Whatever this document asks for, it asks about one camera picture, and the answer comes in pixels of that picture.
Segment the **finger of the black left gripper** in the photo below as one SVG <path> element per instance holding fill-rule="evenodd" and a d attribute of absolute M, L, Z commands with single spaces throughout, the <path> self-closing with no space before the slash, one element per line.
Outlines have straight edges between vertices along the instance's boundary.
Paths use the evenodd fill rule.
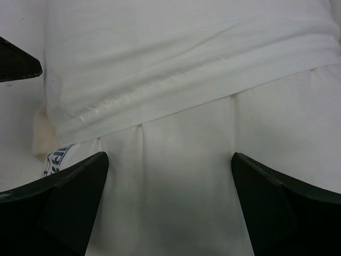
<path fill-rule="evenodd" d="M 1 37 L 1 82 L 39 77 L 42 66 L 38 59 Z"/>

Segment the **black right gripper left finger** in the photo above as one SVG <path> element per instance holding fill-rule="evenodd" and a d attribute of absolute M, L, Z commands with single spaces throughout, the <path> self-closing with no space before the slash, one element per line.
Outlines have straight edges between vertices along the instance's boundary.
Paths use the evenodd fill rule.
<path fill-rule="evenodd" d="M 1 192 L 1 255 L 85 255 L 109 159 L 87 159 Z"/>

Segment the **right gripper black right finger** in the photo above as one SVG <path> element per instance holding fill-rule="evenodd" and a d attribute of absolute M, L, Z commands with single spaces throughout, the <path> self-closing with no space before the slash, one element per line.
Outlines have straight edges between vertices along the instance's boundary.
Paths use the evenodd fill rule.
<path fill-rule="evenodd" d="M 231 170 L 255 255 L 340 255 L 340 194 L 241 153 Z"/>

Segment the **grey and cream pillowcase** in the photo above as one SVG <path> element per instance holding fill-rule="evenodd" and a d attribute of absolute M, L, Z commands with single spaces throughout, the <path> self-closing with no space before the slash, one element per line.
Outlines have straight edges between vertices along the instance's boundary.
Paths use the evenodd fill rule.
<path fill-rule="evenodd" d="M 329 1 L 47 1 L 33 155 L 340 63 Z"/>

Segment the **white pillow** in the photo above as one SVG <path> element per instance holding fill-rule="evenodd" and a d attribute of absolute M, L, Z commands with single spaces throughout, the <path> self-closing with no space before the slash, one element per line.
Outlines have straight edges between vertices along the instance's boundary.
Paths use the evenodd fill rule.
<path fill-rule="evenodd" d="M 87 255 L 253 255 L 231 157 L 339 193 L 340 65 L 67 146 L 56 167 L 99 151 L 109 171 Z"/>

